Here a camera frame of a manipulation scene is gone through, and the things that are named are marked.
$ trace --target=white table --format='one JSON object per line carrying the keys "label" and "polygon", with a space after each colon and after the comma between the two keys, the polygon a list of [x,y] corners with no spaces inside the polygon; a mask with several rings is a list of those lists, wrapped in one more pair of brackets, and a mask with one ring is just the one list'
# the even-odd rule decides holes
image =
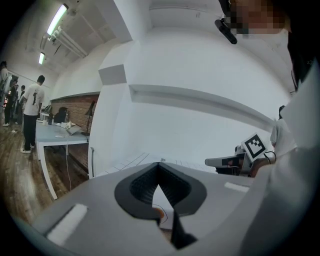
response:
{"label": "white table", "polygon": [[86,144],[88,143],[89,137],[81,134],[81,131],[74,133],[73,135],[65,136],[64,138],[57,138],[56,135],[61,135],[63,133],[63,128],[56,126],[55,123],[52,125],[42,125],[41,122],[36,123],[36,132],[35,132],[35,142],[36,142],[36,151],[38,159],[41,161],[42,171],[46,184],[49,187],[50,193],[53,199],[57,199],[56,192],[52,186],[47,164],[45,158],[45,147],[46,146],[60,146],[60,145],[74,145],[74,144]]}

